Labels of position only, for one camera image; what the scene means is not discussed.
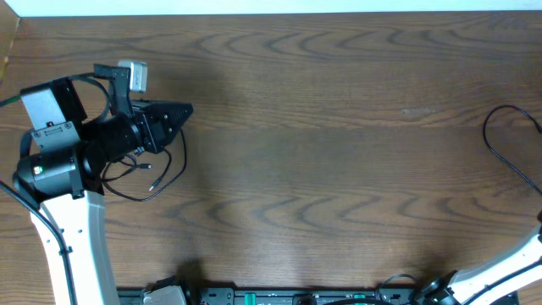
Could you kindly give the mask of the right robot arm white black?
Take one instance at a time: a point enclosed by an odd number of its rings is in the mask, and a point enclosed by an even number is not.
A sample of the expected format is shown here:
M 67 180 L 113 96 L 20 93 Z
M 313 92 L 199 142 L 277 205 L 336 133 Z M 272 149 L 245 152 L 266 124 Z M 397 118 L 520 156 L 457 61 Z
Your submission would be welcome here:
M 491 304 L 541 279 L 541 224 L 518 244 L 471 269 L 433 280 L 414 297 L 423 305 Z

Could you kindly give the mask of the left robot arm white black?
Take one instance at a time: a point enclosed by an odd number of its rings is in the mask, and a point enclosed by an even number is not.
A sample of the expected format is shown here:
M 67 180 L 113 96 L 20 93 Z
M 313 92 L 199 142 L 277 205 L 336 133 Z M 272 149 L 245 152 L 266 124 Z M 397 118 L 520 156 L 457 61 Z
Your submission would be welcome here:
M 5 191 L 30 211 L 57 304 L 121 302 L 106 242 L 105 174 L 125 157 L 164 152 L 193 113 L 189 103 L 131 101 L 130 85 L 117 70 L 20 93 L 34 128 L 21 142 L 14 185 Z

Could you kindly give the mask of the black usb cable thin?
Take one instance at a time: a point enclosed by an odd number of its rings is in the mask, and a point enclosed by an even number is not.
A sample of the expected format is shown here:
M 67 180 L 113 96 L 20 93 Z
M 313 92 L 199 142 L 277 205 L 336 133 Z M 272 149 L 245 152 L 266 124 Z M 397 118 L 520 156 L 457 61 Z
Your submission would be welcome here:
M 188 165 L 188 149 L 185 131 L 179 131 L 182 148 L 181 167 L 175 173 L 172 172 L 174 154 L 165 149 L 165 164 L 162 169 L 152 169 L 150 164 L 145 163 L 145 169 L 141 167 L 137 156 L 133 153 L 124 155 L 120 161 L 109 163 L 102 172 L 103 187 L 115 196 L 132 202 L 148 202 L 168 190 L 186 171 Z M 108 177 L 108 172 L 113 166 L 123 165 L 127 168 L 123 173 Z

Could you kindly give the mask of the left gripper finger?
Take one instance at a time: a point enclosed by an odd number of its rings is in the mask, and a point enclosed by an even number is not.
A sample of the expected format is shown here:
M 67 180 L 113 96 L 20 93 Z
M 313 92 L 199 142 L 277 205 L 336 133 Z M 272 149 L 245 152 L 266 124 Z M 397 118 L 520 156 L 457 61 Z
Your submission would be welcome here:
M 186 120 L 193 113 L 190 103 L 151 103 L 147 112 L 163 120 Z
M 163 147 L 168 146 L 180 132 L 185 122 L 185 117 L 181 117 L 180 119 L 172 119 L 171 117 L 161 119 L 160 125 L 163 128 L 163 136 L 159 140 L 160 144 Z

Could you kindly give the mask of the black usb cable thick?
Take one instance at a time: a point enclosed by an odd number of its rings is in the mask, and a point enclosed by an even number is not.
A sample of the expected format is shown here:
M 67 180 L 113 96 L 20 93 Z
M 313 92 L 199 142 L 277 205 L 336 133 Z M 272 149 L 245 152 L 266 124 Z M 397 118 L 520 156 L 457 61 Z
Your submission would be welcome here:
M 514 105 L 489 111 L 482 124 L 485 146 L 508 169 L 541 195 L 541 122 Z

